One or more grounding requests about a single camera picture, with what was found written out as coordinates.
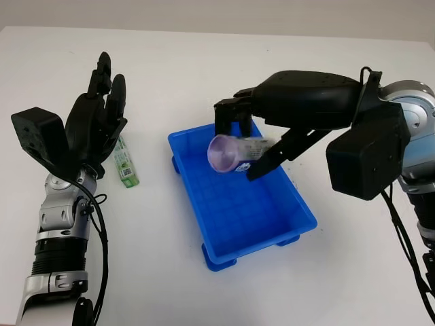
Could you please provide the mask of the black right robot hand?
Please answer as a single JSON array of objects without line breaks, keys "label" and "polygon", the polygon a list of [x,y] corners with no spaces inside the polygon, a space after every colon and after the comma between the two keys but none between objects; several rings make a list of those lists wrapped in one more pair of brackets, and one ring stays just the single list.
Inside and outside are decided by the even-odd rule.
[{"label": "black right robot hand", "polygon": [[362,84],[350,77],[315,71],[280,71],[254,88],[238,91],[214,105],[215,133],[229,135],[238,122],[251,136],[251,119],[287,128],[281,139],[247,171],[250,181],[295,160],[329,132],[350,126]]}]

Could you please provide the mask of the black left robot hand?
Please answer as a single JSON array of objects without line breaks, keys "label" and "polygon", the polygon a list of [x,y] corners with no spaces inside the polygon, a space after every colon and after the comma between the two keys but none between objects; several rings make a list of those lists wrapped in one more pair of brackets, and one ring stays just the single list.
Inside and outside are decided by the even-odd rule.
[{"label": "black left robot hand", "polygon": [[87,92],[79,95],[65,125],[70,151],[79,165],[92,170],[97,179],[103,178],[102,163],[126,126],[125,105],[125,78],[122,74],[111,77],[111,58],[102,52]]}]

